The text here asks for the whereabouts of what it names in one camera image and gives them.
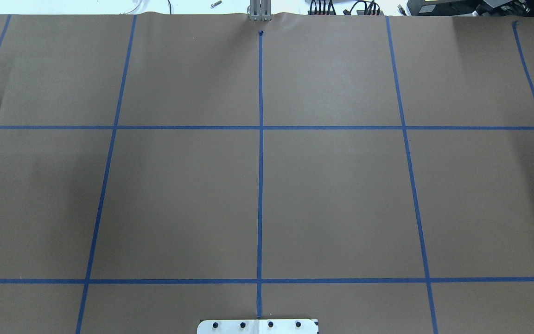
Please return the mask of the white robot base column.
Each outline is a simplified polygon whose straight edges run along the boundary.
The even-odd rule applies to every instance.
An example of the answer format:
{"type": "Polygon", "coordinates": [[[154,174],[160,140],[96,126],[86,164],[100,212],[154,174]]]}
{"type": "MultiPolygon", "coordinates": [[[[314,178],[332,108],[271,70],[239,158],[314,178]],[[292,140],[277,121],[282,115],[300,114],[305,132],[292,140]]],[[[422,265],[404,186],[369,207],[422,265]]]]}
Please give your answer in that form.
{"type": "Polygon", "coordinates": [[[318,334],[313,319],[233,319],[201,321],[197,334],[318,334]]]}

